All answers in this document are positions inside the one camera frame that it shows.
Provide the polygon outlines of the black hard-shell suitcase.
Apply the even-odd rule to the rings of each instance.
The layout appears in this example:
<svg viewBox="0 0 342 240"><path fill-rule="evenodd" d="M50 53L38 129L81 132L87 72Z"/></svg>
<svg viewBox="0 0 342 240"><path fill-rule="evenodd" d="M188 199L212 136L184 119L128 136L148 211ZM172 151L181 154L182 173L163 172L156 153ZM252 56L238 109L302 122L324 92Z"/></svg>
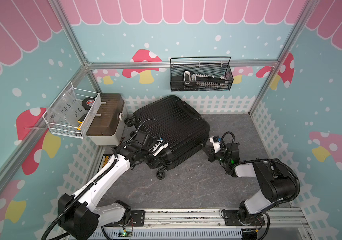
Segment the black hard-shell suitcase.
<svg viewBox="0 0 342 240"><path fill-rule="evenodd" d="M189 104L177 96L167 96L136 110L125 119L128 127L134 126L131 138L125 142L130 158L135 161L135 136L146 132L153 137L162 137L169 147L160 153L158 164L147 164L157 169L157 178L165 178L165 171L172 170L195 153L208 141L209 123Z"/></svg>

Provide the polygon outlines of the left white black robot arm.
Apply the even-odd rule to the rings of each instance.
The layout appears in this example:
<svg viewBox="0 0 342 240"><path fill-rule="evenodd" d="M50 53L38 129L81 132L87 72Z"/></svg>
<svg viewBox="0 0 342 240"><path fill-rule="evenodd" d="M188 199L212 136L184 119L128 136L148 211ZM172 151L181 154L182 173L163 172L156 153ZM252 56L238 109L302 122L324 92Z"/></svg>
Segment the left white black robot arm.
<svg viewBox="0 0 342 240"><path fill-rule="evenodd" d="M115 181L129 169L140 163L154 163L160 153L168 147L162 136L162 126L155 119L143 121L134 135L112 148L108 163L82 188L72 195L63 194L58 201L58 215L42 235L48 239L55 226L65 233L61 238L72 236L77 240L89 239L96 229L110 223L127 225L131 219L131 207L122 201L115 201L106 207L98 207L104 194Z"/></svg>

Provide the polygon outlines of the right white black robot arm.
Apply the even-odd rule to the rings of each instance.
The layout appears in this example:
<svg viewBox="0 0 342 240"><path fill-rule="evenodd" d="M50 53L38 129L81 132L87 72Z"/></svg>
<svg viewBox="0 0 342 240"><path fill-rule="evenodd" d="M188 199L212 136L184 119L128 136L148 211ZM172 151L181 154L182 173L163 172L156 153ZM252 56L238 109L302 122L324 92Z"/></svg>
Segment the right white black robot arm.
<svg viewBox="0 0 342 240"><path fill-rule="evenodd" d="M235 220L242 225L258 221L267 211L294 200L300 192L297 174L279 159L256 159L241 161L239 143L232 132L209 138L211 147L203 150L208 161L219 161L225 174L233 178L256 178L259 191L242 201L236 211Z"/></svg>

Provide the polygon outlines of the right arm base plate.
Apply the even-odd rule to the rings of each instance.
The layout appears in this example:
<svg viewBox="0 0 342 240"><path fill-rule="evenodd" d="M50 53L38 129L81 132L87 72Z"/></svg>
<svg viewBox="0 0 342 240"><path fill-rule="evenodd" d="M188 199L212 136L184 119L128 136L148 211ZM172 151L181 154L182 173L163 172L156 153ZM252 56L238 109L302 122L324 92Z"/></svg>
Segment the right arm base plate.
<svg viewBox="0 0 342 240"><path fill-rule="evenodd" d="M251 215L246 210L222 210L220 214L226 226L265 226L262 214Z"/></svg>

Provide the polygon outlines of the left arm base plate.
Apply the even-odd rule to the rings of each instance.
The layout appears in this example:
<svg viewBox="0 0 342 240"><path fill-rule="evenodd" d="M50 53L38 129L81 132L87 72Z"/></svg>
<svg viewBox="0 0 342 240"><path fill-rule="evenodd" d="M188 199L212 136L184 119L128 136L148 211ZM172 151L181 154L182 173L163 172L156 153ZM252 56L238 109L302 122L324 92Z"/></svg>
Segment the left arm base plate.
<svg viewBox="0 0 342 240"><path fill-rule="evenodd" d="M126 211L123 218L119 221L119 225L124 227L143 227L145 216L145 211Z"/></svg>

